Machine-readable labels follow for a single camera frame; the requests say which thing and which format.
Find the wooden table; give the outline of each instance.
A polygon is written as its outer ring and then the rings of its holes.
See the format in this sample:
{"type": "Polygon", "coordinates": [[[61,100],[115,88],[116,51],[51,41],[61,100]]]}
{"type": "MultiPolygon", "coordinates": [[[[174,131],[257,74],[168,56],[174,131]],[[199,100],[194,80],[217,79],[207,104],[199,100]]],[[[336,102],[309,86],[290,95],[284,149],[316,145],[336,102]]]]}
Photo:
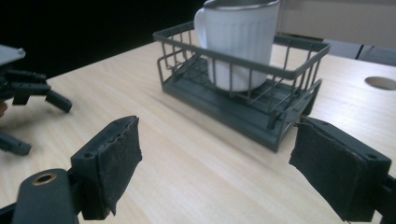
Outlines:
{"type": "MultiPolygon", "coordinates": [[[[0,151],[0,206],[16,201],[28,176],[69,169],[70,157],[110,121],[137,115],[143,161],[117,215],[98,223],[342,223],[289,165],[296,128],[275,154],[163,93],[160,56],[152,43],[49,80],[73,102],[70,114],[41,97],[10,106],[1,130],[33,148],[26,157],[0,151]]],[[[328,55],[318,74],[323,84],[311,117],[396,160],[396,91],[364,82],[396,78],[396,68],[328,55]]],[[[394,165],[390,174],[396,176],[394,165]]]]}

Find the gray wire basket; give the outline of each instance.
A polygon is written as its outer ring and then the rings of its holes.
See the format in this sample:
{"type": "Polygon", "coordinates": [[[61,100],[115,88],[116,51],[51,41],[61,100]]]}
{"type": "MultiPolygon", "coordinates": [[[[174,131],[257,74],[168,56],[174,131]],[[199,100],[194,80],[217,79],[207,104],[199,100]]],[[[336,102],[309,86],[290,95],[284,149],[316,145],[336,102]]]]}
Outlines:
{"type": "Polygon", "coordinates": [[[192,21],[156,32],[153,37],[162,44],[163,56],[157,65],[164,92],[275,152],[294,122],[310,114],[321,83],[317,79],[320,59],[330,48],[318,41],[277,35],[274,45],[284,49],[283,62],[264,65],[198,47],[192,21]],[[303,50],[306,58],[290,69],[294,50],[303,50]],[[230,68],[246,67],[250,74],[262,72],[268,75],[267,80],[254,90],[222,91],[209,81],[208,59],[226,62],[230,68]]]}

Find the black wall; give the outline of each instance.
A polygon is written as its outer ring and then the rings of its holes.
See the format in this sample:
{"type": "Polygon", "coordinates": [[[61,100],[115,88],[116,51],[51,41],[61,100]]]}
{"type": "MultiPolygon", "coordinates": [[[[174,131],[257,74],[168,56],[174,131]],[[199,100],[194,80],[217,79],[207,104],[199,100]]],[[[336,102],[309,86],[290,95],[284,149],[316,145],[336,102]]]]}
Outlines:
{"type": "Polygon", "coordinates": [[[0,44],[24,48],[14,67],[55,77],[152,42],[192,21],[204,0],[0,1],[0,44]]]}

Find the mug handle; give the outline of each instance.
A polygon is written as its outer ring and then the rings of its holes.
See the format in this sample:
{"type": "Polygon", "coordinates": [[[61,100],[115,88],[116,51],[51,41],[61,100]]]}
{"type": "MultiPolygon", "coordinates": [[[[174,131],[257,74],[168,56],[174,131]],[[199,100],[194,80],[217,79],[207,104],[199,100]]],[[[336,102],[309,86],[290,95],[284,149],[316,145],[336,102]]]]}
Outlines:
{"type": "Polygon", "coordinates": [[[206,30],[205,30],[205,14],[204,9],[201,8],[195,13],[194,29],[198,37],[198,42],[202,48],[206,48],[206,30]]]}

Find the white mug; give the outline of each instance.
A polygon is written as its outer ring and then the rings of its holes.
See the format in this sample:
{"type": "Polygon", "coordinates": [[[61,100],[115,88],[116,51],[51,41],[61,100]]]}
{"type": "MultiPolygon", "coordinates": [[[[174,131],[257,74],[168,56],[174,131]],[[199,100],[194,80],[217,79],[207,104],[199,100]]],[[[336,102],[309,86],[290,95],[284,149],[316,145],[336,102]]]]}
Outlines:
{"type": "MultiPolygon", "coordinates": [[[[194,29],[202,48],[255,63],[268,65],[276,34],[279,0],[211,0],[194,18],[194,29]]],[[[209,79],[224,91],[248,91],[265,82],[266,74],[208,60],[209,79]]]]}

